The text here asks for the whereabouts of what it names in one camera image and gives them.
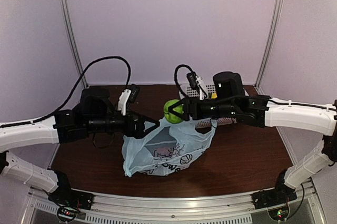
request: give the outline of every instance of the robotic arm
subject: robotic arm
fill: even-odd
[[[72,110],[60,110],[38,123],[19,121],[0,124],[0,175],[43,189],[58,205],[90,209],[93,195],[72,190],[66,174],[37,167],[7,150],[34,144],[65,144],[95,133],[112,135],[121,132],[126,136],[143,138],[159,123],[127,109],[130,103],[135,102],[139,91],[135,85],[124,90],[115,109],[108,99],[110,94],[107,89],[87,88]],[[154,126],[145,129],[146,121]]]
[[[323,141],[293,167],[280,173],[275,188],[252,195],[255,208],[264,208],[296,199],[294,193],[306,179],[337,161],[337,101],[316,105],[295,103],[270,96],[245,96],[240,76],[224,72],[213,77],[217,98],[188,97],[169,107],[169,113],[184,120],[235,118],[238,123],[255,127],[292,127],[322,133]],[[183,107],[183,114],[173,108]]]

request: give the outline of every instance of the green ball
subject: green ball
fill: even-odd
[[[172,124],[177,124],[177,123],[181,123],[183,121],[182,118],[179,118],[171,113],[169,113],[169,107],[175,103],[177,103],[179,100],[178,99],[171,99],[169,100],[168,102],[165,103],[164,105],[164,116],[166,118],[166,120],[169,122],[169,123],[172,123]],[[183,114],[183,105],[179,105],[175,108],[173,108],[174,111],[176,111],[177,113],[179,114]]]

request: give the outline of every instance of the white basket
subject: white basket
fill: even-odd
[[[207,87],[207,93],[215,93],[215,86],[212,85],[206,85]],[[196,90],[192,90],[189,84],[182,84],[181,85],[181,89],[190,97],[199,97],[199,93]],[[236,123],[236,119],[233,118],[220,118],[217,120],[217,125],[229,125],[229,124],[233,124]],[[200,120],[197,124],[196,124],[196,128],[207,128],[207,127],[211,127],[211,121],[210,119],[202,119]]]

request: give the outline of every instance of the vertical metal post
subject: vertical metal post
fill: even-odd
[[[68,35],[70,48],[72,50],[72,54],[73,54],[74,61],[75,61],[75,66],[76,66],[78,74],[80,75],[83,72],[83,67],[82,67],[82,63],[80,60],[80,56],[78,55],[78,50],[76,46],[74,31],[73,31],[71,20],[70,20],[67,0],[61,0],[61,8],[63,12],[63,19],[64,19],[65,28],[66,28],[67,35]],[[88,86],[85,76],[83,76],[81,81],[82,81],[82,85],[84,88]]]
[[[259,74],[257,76],[257,80],[255,83],[255,87],[259,89],[261,85],[261,81],[263,78],[263,75],[266,70],[266,66],[270,57],[270,53],[273,47],[275,35],[276,35],[276,27],[277,24],[279,23],[280,15],[281,15],[281,10],[282,10],[282,5],[283,5],[283,0],[275,0],[275,5],[274,5],[274,12],[273,12],[273,17],[272,17],[272,23],[270,26],[269,34],[268,34],[268,39],[267,39],[267,44],[264,49],[264,54],[263,54],[263,59],[261,62],[261,67],[259,70]]]

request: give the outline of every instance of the table surface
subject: table surface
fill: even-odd
[[[107,88],[115,103],[123,87]],[[245,88],[250,95],[256,94],[252,86]],[[160,119],[165,102],[178,97],[173,85],[141,86],[137,103],[130,108]],[[110,140],[106,134],[95,137],[98,145]],[[199,197],[274,187],[278,174],[292,165],[276,128],[219,126],[210,148],[198,160],[166,177],[125,177],[122,144],[122,135],[116,134],[104,149],[95,148],[91,138],[60,145],[52,169],[65,172],[72,188],[80,190],[137,197]]]

